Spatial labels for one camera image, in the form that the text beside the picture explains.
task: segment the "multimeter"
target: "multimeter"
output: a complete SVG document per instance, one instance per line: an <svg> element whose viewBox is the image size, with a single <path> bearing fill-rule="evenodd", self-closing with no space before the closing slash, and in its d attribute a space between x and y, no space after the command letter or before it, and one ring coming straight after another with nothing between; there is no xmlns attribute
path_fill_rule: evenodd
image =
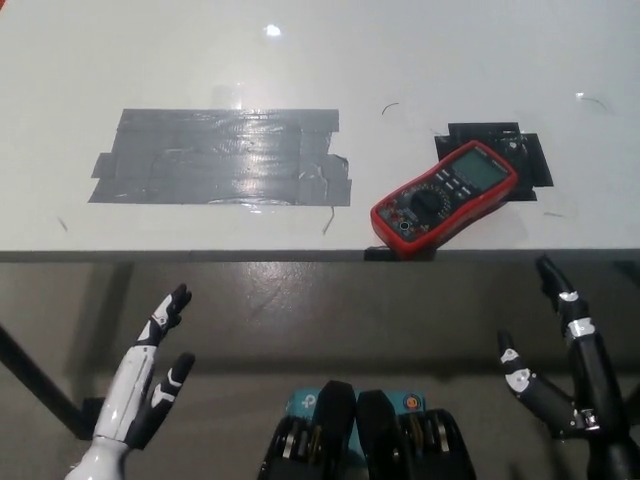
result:
<svg viewBox="0 0 640 480"><path fill-rule="evenodd" d="M506 160L473 140L375 205L373 229L400 258L408 258L455 235L517 183Z"/></svg>

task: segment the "gray floor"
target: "gray floor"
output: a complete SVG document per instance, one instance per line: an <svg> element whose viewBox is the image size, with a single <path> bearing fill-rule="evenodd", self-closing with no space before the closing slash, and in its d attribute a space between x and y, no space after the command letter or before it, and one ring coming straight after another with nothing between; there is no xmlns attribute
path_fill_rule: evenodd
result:
<svg viewBox="0 0 640 480"><path fill-rule="evenodd" d="M606 264L567 271L630 391L640 380L637 288ZM255 478L290 392L329 378L424 391L456 416L480 479L584 477L584 446L552 448L496 373L495 329L505 326L569 389L531 265L0 265L0 281L0 321L76 399L105 392L169 290L193 289L159 368L183 350L198 361L157 438L130 458L131 479ZM86 445L4 370L0 382L0 476L63 478Z"/></svg>

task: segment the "gray duct tape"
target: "gray duct tape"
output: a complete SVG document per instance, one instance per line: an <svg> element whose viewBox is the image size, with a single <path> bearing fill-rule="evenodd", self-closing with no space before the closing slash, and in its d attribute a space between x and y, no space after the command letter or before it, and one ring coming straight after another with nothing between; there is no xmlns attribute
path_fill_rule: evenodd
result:
<svg viewBox="0 0 640 480"><path fill-rule="evenodd" d="M100 179L90 203L348 206L351 180Z"/></svg>
<svg viewBox="0 0 640 480"><path fill-rule="evenodd" d="M305 133L337 132L337 110L154 110L127 109L122 112L119 131L178 130L212 131L228 134L248 132Z"/></svg>
<svg viewBox="0 0 640 480"><path fill-rule="evenodd" d="M125 110L91 202L348 205L337 110Z"/></svg>

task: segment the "white table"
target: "white table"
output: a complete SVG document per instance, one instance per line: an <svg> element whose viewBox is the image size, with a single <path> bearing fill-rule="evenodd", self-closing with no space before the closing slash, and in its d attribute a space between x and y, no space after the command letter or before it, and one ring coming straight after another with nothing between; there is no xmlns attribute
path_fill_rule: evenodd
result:
<svg viewBox="0 0 640 480"><path fill-rule="evenodd" d="M362 259L371 206L435 164L436 132L493 121L538 133L555 187L441 254L634 259L638 25L636 0L8 0L0 259ZM351 206L323 234L328 207L89 204L125 108L339 109Z"/></svg>

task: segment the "white robotic hand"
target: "white robotic hand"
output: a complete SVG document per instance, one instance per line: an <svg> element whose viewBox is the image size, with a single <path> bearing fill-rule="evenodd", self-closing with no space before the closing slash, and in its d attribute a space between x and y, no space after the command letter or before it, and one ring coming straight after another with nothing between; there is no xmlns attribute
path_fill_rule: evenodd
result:
<svg viewBox="0 0 640 480"><path fill-rule="evenodd" d="M186 285L167 295L120 362L93 432L91 447L65 480L121 480L124 460L142 450L156 433L176 400L195 356L183 353L149 398L155 354L169 329L191 300Z"/></svg>

